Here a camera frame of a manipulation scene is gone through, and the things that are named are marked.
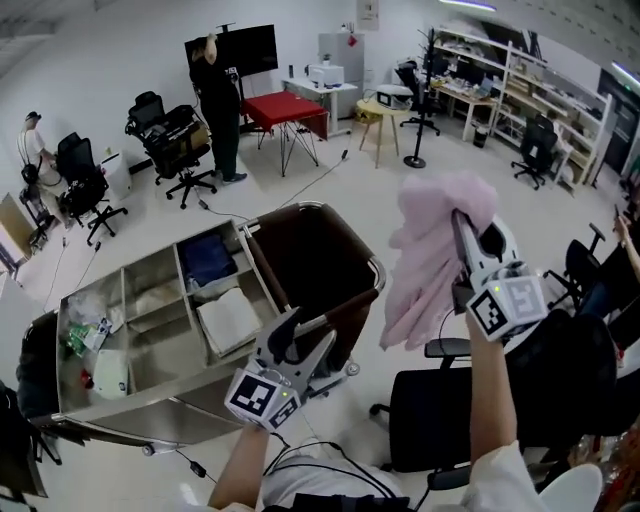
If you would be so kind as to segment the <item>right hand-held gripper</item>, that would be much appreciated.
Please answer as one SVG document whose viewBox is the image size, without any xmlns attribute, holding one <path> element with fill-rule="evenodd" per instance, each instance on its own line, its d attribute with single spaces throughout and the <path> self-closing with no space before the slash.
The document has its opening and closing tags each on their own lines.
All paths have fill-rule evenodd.
<svg viewBox="0 0 640 512">
<path fill-rule="evenodd" d="M 540 278 L 526 263 L 517 260 L 515 237 L 499 216 L 481 235 L 481 249 L 485 256 L 508 263 L 490 272 L 483 271 L 477 231 L 468 216 L 455 209 L 452 227 L 467 276 L 452 285 L 457 314 L 469 312 L 491 342 L 508 341 L 548 315 Z"/>
</svg>

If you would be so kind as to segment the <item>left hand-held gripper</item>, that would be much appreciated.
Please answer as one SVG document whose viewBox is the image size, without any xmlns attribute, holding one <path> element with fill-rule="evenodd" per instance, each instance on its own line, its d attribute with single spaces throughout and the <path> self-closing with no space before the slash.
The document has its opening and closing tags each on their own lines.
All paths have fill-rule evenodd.
<svg viewBox="0 0 640 512">
<path fill-rule="evenodd" d="M 295 337 L 301 314 L 295 307 L 265 327 L 247 365 L 236 370 L 224 405 L 240 420 L 277 431 L 308 400 L 309 383 L 334 345 L 336 331 L 300 359 Z"/>
</svg>

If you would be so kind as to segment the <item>pink cloth garment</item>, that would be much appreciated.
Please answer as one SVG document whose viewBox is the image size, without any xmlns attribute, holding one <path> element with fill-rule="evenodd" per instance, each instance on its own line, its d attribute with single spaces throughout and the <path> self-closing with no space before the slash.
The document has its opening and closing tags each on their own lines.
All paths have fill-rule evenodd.
<svg viewBox="0 0 640 512">
<path fill-rule="evenodd" d="M 453 307 L 452 285 L 463 269 L 453 213 L 467 215 L 472 226 L 484 232 L 496 214 L 497 192 L 471 172 L 411 175 L 400 187 L 397 203 L 403 224 L 392 233 L 389 246 L 400 256 L 391 271 L 379 345 L 412 351 L 430 342 L 438 322 Z"/>
</svg>

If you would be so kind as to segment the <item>steel housekeeping cart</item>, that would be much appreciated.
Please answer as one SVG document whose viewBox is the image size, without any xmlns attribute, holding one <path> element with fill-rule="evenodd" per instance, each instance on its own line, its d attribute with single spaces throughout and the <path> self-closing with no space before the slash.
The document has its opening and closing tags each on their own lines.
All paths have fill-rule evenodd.
<svg viewBox="0 0 640 512">
<path fill-rule="evenodd" d="M 188 289 L 178 246 L 211 233 L 223 238 L 238 271 Z M 77 444 L 100 440 L 153 454 L 212 440 L 239 429 L 240 420 L 224 405 L 234 374 L 255 352 L 258 334 L 290 309 L 302 310 L 295 337 L 300 359 L 336 331 L 308 400 L 356 375 L 351 354 L 384 284 L 382 264 L 326 204 L 302 202 L 244 223 L 217 224 L 76 290 L 33 321 L 17 370 L 19 410 L 35 434 Z M 217 356 L 196 308 L 234 287 L 263 327 L 248 343 Z M 126 353 L 129 390 L 119 399 L 104 399 L 94 389 L 98 353 L 76 356 L 61 340 L 60 310 L 70 296 L 88 291 L 123 307 L 124 325 L 102 348 Z"/>
</svg>

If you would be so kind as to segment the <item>person's left forearm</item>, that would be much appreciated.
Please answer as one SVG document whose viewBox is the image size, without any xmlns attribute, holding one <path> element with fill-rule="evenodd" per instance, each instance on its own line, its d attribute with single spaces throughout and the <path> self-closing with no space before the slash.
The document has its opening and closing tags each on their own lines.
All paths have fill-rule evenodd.
<svg viewBox="0 0 640 512">
<path fill-rule="evenodd" d="M 247 424 L 235 444 L 220 478 L 208 500 L 216 510 L 238 504 L 256 508 L 270 434 L 254 424 Z"/>
</svg>

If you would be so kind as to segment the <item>person's right forearm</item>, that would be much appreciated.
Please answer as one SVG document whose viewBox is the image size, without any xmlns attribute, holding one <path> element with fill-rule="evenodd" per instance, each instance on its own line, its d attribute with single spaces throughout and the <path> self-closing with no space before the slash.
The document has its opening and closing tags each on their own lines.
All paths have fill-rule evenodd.
<svg viewBox="0 0 640 512">
<path fill-rule="evenodd" d="M 502 343 L 488 341 L 470 313 L 465 320 L 472 369 L 470 454 L 475 464 L 516 441 L 517 418 Z"/>
</svg>

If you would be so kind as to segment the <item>white folded towel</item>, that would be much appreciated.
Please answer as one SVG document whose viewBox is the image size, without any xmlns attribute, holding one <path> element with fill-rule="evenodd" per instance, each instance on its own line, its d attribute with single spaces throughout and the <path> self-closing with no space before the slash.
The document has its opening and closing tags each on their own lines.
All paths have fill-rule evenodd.
<svg viewBox="0 0 640 512">
<path fill-rule="evenodd" d="M 205 337 L 217 356 L 248 343 L 263 327 L 251 302 L 239 287 L 196 308 Z"/>
</svg>

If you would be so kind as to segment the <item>black low office chair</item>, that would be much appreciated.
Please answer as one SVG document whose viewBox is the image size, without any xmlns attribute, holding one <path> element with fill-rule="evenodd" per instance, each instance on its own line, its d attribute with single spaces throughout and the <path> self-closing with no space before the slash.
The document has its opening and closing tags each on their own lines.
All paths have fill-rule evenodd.
<svg viewBox="0 0 640 512">
<path fill-rule="evenodd" d="M 582 242 L 573 239 L 566 251 L 565 269 L 562 274 L 558 274 L 554 270 L 547 270 L 542 274 L 544 280 L 552 277 L 565 289 L 560 297 L 547 304 L 549 310 L 554 309 L 567 298 L 571 299 L 574 308 L 577 309 L 595 283 L 600 267 L 600 262 L 595 256 L 595 249 L 600 241 L 606 241 L 606 237 L 595 224 L 590 223 L 589 228 L 593 231 L 590 246 L 586 247 Z"/>
</svg>

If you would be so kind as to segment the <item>black task chair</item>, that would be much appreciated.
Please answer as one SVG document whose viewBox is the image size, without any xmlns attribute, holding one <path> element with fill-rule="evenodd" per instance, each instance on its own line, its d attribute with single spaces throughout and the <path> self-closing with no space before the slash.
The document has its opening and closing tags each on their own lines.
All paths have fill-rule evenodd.
<svg viewBox="0 0 640 512">
<path fill-rule="evenodd" d="M 557 114 L 538 113 L 526 121 L 524 137 L 519 148 L 520 160 L 511 162 L 512 168 L 519 168 L 514 177 L 529 176 L 533 180 L 533 189 L 538 190 L 546 183 L 544 175 L 564 153 L 564 141 Z"/>
</svg>

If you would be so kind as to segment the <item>blue folded cloth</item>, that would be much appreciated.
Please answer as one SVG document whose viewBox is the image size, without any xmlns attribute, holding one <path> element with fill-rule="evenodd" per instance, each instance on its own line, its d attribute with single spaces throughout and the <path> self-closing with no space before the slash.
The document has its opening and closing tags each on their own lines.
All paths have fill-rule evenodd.
<svg viewBox="0 0 640 512">
<path fill-rule="evenodd" d="M 182 242 L 178 254 L 188 289 L 202 288 L 238 271 L 223 238 L 216 233 Z"/>
</svg>

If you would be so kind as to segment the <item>person's own white shirt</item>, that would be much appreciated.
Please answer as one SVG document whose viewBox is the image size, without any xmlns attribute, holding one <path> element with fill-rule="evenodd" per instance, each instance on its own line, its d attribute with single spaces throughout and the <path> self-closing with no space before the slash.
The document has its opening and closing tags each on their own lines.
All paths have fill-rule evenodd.
<svg viewBox="0 0 640 512">
<path fill-rule="evenodd" d="M 395 496 L 404 491 L 389 474 L 372 466 L 364 467 L 371 477 L 356 470 L 344 459 L 323 460 L 310 455 L 290 456 L 278 463 L 263 480 L 262 502 L 291 509 L 299 494 L 381 498 L 373 486 L 379 480 Z M 470 482 L 457 503 L 434 506 L 432 512 L 549 512 L 535 490 L 519 444 L 501 447 L 473 464 Z"/>
</svg>

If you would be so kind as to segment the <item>black mesh office chair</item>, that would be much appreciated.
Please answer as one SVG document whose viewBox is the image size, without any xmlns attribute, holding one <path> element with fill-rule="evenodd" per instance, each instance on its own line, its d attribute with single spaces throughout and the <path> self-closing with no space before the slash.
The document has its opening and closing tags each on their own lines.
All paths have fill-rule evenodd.
<svg viewBox="0 0 640 512">
<path fill-rule="evenodd" d="M 552 311 L 505 355 L 520 447 L 543 449 L 544 465 L 566 460 L 585 435 L 619 436 L 635 421 L 618 379 L 618 347 L 592 315 Z M 397 374 L 389 404 L 387 471 L 453 469 L 470 459 L 471 370 Z"/>
</svg>

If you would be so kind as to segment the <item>wooden top work desk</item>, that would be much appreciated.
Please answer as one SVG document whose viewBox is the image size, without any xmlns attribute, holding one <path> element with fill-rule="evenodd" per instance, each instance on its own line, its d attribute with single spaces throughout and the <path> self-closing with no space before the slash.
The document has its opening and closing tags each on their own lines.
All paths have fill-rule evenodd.
<svg viewBox="0 0 640 512">
<path fill-rule="evenodd" d="M 489 95 L 481 97 L 478 91 L 471 88 L 460 88 L 453 82 L 442 80 L 431 81 L 431 87 L 439 96 L 446 96 L 446 113 L 449 118 L 454 117 L 457 102 L 467 105 L 464 128 L 462 132 L 462 141 L 470 142 L 473 139 L 473 123 L 475 119 L 475 109 L 477 107 L 486 107 L 490 109 L 489 120 L 486 124 L 487 130 L 490 131 L 498 110 L 498 102 Z"/>
</svg>

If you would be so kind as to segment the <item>black coat rack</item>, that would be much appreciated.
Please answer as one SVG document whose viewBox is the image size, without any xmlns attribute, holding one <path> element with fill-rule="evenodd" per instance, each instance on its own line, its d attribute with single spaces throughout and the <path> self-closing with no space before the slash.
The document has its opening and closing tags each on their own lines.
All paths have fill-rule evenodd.
<svg viewBox="0 0 640 512">
<path fill-rule="evenodd" d="M 428 46 L 424 57 L 424 70 L 426 71 L 426 75 L 424 81 L 419 83 L 420 92 L 418 95 L 418 112 L 420 114 L 420 117 L 418 122 L 419 128 L 417 132 L 415 149 L 412 155 L 406 156 L 403 159 L 404 164 L 413 169 L 422 169 L 426 167 L 425 160 L 420 156 L 424 128 L 428 127 L 433 130 L 437 137 L 439 137 L 441 134 L 440 130 L 435 126 L 434 122 L 432 120 L 427 120 L 427 118 L 431 118 L 433 114 L 430 105 L 431 79 L 435 54 L 435 30 L 433 27 L 429 29 L 427 40 Z"/>
</svg>

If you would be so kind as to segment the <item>yellow round side table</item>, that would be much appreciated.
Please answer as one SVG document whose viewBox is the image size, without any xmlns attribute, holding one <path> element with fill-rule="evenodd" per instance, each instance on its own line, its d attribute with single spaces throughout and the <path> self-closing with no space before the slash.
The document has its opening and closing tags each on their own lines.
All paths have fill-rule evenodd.
<svg viewBox="0 0 640 512">
<path fill-rule="evenodd" d="M 379 167 L 380 164 L 380 155 L 381 155 L 381 147 L 382 147 L 382 137 L 384 132 L 384 123 L 386 119 L 389 119 L 392 134 L 393 134 L 393 144 L 396 152 L 396 156 L 400 156 L 399 151 L 399 139 L 398 139 L 398 126 L 399 122 L 398 118 L 406 116 L 408 114 L 407 109 L 392 109 L 387 107 L 377 100 L 371 99 L 360 99 L 356 104 L 356 119 L 357 121 L 364 126 L 364 132 L 359 144 L 359 150 L 362 151 L 364 147 L 364 143 L 367 140 L 369 132 L 371 129 L 376 126 L 377 127 L 377 136 L 375 139 L 375 168 Z"/>
</svg>

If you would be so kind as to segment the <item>white device black screen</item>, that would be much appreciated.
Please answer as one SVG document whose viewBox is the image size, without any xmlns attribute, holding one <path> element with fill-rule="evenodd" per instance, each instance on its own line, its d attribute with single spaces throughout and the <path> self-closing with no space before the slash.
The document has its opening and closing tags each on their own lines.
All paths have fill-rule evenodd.
<svg viewBox="0 0 640 512">
<path fill-rule="evenodd" d="M 376 89 L 376 101 L 392 110 L 409 110 L 413 96 L 410 88 L 397 84 L 382 84 Z"/>
</svg>

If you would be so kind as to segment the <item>black headrest office chair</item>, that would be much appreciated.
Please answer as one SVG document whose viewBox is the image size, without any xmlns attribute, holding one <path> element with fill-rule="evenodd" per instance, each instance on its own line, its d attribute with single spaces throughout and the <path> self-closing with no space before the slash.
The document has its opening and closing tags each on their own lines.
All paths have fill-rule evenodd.
<svg viewBox="0 0 640 512">
<path fill-rule="evenodd" d="M 410 110 L 412 112 L 415 113 L 415 116 L 408 118 L 405 121 L 402 121 L 400 123 L 400 127 L 404 127 L 405 125 L 417 125 L 418 126 L 418 122 L 419 122 L 419 117 L 420 114 L 418 112 L 418 105 L 419 105 L 419 92 L 420 92 L 420 82 L 421 78 L 425 78 L 425 75 L 422 75 L 418 72 L 418 65 L 415 61 L 413 60 L 408 60 L 405 62 L 401 62 L 395 69 L 395 73 L 398 76 L 398 78 L 400 79 L 400 81 L 402 82 L 402 84 L 408 88 L 410 88 L 414 94 L 413 96 L 413 101 L 412 101 L 412 106 L 410 108 Z M 433 121 L 433 117 L 436 113 L 439 113 L 442 111 L 442 104 L 439 100 L 439 98 L 437 97 L 437 94 L 431 89 L 430 92 L 430 105 L 431 105 L 431 109 L 432 109 L 432 117 L 431 118 L 427 118 L 427 120 L 432 120 Z"/>
</svg>

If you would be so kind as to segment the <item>white shelving unit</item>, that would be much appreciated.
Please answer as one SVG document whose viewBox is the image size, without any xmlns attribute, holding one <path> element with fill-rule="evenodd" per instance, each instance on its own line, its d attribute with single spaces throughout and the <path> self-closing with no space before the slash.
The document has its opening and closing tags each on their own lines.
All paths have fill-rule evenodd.
<svg viewBox="0 0 640 512">
<path fill-rule="evenodd" d="M 438 28 L 436 48 L 497 73 L 492 136 L 518 146 L 527 119 L 553 112 L 561 137 L 560 161 L 553 167 L 554 181 L 572 190 L 579 185 L 596 184 L 615 124 L 611 94 L 603 95 L 566 77 L 512 42 L 502 44 L 487 37 Z"/>
</svg>

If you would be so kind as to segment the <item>black double door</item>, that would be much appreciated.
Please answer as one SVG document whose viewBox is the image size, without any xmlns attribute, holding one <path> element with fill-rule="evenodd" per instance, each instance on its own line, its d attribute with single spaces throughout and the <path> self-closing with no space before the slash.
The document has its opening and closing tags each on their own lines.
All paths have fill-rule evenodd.
<svg viewBox="0 0 640 512">
<path fill-rule="evenodd" d="M 598 92 L 602 96 L 612 95 L 612 108 L 616 116 L 604 161 L 618 175 L 622 175 L 640 123 L 640 97 L 604 69 L 601 70 Z"/>
</svg>

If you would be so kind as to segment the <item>white tissue packet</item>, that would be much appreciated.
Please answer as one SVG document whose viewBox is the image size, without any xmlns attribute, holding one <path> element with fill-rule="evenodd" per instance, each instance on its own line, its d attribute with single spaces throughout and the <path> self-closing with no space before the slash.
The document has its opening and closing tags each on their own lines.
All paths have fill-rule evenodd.
<svg viewBox="0 0 640 512">
<path fill-rule="evenodd" d="M 94 389 L 107 400 L 128 395 L 129 371 L 126 353 L 122 350 L 102 349 L 98 352 L 94 373 Z"/>
</svg>

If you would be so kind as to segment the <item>clear plastic bags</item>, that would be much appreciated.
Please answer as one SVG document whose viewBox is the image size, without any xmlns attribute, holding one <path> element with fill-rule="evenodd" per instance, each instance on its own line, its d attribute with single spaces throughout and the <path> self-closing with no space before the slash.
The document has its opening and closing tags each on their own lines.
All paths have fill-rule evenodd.
<svg viewBox="0 0 640 512">
<path fill-rule="evenodd" d="M 62 343 L 79 357 L 86 353 L 97 354 L 124 325 L 122 304 L 98 292 L 70 296 L 60 313 Z"/>
</svg>

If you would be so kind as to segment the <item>white printer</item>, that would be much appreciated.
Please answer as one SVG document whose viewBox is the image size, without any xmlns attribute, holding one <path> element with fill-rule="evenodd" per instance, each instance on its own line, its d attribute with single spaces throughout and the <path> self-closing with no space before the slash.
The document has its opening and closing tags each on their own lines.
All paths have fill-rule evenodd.
<svg viewBox="0 0 640 512">
<path fill-rule="evenodd" d="M 345 83 L 344 68 L 332 64 L 310 64 L 307 76 L 317 88 L 338 88 Z"/>
</svg>

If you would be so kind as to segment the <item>grey metal cabinet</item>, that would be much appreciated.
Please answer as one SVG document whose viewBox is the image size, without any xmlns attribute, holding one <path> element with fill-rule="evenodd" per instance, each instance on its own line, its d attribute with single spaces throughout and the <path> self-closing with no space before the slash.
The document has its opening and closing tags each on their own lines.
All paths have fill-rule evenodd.
<svg viewBox="0 0 640 512">
<path fill-rule="evenodd" d="M 333 32 L 318 35 L 319 56 L 330 55 L 332 65 L 342 66 L 344 79 L 355 90 L 341 92 L 338 97 L 338 119 L 353 116 L 356 102 L 362 98 L 365 74 L 365 35 Z"/>
</svg>

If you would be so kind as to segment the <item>red cloth folding table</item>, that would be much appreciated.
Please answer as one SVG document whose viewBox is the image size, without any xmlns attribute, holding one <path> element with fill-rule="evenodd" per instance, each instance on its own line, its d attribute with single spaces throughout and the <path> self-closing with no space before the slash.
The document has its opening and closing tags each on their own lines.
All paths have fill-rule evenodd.
<svg viewBox="0 0 640 512">
<path fill-rule="evenodd" d="M 279 134 L 281 176 L 286 176 L 294 147 L 299 145 L 318 167 L 315 141 L 329 138 L 329 112 L 317 103 L 290 91 L 274 92 L 242 102 L 241 113 L 260 128 L 264 135 Z"/>
</svg>

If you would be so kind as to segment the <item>black office chair with bags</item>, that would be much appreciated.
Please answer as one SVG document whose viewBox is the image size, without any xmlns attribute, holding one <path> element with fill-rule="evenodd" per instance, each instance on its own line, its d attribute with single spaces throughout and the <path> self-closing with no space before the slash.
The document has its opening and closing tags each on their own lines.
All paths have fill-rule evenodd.
<svg viewBox="0 0 640 512">
<path fill-rule="evenodd" d="M 211 152 L 210 135 L 190 105 L 179 105 L 166 111 L 162 97 L 143 92 L 128 110 L 125 133 L 140 141 L 152 161 L 157 177 L 155 183 L 174 180 L 176 185 L 165 192 L 171 200 L 182 194 L 180 208 L 187 207 L 189 194 L 199 189 L 218 192 L 212 182 L 214 171 L 196 173 L 201 159 Z"/>
</svg>

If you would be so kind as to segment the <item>white floor appliance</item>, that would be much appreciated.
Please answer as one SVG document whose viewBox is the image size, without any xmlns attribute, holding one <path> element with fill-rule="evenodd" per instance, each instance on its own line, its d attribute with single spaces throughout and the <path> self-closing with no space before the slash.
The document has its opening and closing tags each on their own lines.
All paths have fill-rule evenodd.
<svg viewBox="0 0 640 512">
<path fill-rule="evenodd" d="M 118 201 L 127 198 L 131 193 L 132 179 L 124 154 L 118 152 L 104 158 L 100 168 L 111 196 Z"/>
</svg>

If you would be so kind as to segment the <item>white oval board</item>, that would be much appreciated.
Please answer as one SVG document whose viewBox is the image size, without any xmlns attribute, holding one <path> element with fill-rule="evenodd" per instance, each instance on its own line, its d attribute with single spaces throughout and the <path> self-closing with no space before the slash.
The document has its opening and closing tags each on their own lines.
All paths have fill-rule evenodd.
<svg viewBox="0 0 640 512">
<path fill-rule="evenodd" d="M 594 464 L 582 464 L 551 482 L 540 498 L 550 512 L 594 512 L 602 490 L 601 470 Z"/>
</svg>

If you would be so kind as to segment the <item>black swivel office chair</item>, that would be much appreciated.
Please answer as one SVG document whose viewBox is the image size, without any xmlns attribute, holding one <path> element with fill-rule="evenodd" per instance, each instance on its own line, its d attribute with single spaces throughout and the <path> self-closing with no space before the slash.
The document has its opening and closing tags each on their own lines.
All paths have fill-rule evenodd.
<svg viewBox="0 0 640 512">
<path fill-rule="evenodd" d="M 87 245 L 94 245 L 93 237 L 101 226 L 106 228 L 111 237 L 115 237 L 116 233 L 108 220 L 119 214 L 127 215 L 128 210 L 125 207 L 114 209 L 111 205 L 103 210 L 98 208 L 102 202 L 108 202 L 109 185 L 101 168 L 94 162 L 90 140 L 81 138 L 76 132 L 66 136 L 58 145 L 56 163 L 58 173 L 68 185 L 60 197 L 61 208 L 81 227 L 84 226 L 84 215 L 94 215 L 87 223 L 91 228 L 86 239 Z"/>
</svg>

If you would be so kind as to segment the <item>black television screen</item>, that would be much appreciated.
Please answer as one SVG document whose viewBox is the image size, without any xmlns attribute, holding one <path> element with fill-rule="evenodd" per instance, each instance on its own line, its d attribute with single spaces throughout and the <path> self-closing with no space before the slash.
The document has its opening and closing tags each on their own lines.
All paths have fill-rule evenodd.
<svg viewBox="0 0 640 512">
<path fill-rule="evenodd" d="M 214 66 L 239 77 L 276 70 L 278 55 L 273 24 L 216 34 Z"/>
</svg>

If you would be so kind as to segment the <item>white wall poster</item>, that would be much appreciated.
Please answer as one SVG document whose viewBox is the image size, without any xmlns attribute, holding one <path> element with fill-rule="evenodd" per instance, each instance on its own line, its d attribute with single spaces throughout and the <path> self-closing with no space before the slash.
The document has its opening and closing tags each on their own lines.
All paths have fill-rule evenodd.
<svg viewBox="0 0 640 512">
<path fill-rule="evenodd" d="M 359 30 L 378 31 L 380 27 L 379 0 L 356 0 L 356 25 Z"/>
</svg>

